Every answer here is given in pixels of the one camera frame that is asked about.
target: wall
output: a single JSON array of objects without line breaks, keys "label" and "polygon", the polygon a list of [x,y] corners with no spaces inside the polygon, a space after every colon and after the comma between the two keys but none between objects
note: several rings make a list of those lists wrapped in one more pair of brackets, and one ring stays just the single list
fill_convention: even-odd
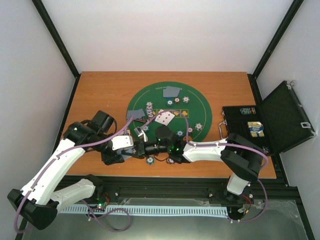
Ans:
[{"label": "wall", "polygon": [[0,2],[1,239],[14,239],[7,200],[51,155],[74,78],[32,1]]},{"label": "wall", "polygon": [[[281,81],[294,87],[313,127],[320,129],[320,1],[306,0],[258,78],[263,97]],[[313,233],[320,239],[320,137],[281,155],[290,185],[298,186]]]},{"label": "wall", "polygon": [[292,0],[43,0],[80,71],[252,73]]}]

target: playing card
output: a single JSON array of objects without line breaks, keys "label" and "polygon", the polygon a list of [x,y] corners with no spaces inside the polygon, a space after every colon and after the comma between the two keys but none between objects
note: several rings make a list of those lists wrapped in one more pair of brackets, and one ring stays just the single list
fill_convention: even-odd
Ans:
[{"label": "playing card", "polygon": [[175,115],[172,112],[167,111],[167,112],[161,113],[159,116],[157,116],[155,118],[155,121],[157,123],[160,123],[160,124],[167,126],[174,117],[175,117]]}]

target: white strip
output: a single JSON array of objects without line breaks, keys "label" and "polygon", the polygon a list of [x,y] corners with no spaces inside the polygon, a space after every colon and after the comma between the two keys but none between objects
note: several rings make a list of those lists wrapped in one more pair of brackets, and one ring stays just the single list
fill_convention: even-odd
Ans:
[{"label": "white strip", "polygon": [[[109,205],[105,210],[94,210],[95,214],[104,214],[113,209],[125,209],[131,216],[149,217],[216,217],[226,218],[227,208],[225,206],[130,206]],[[61,214],[87,214],[88,208],[84,204],[74,204],[61,211]],[[115,211],[110,215],[126,215],[123,211]]]}]

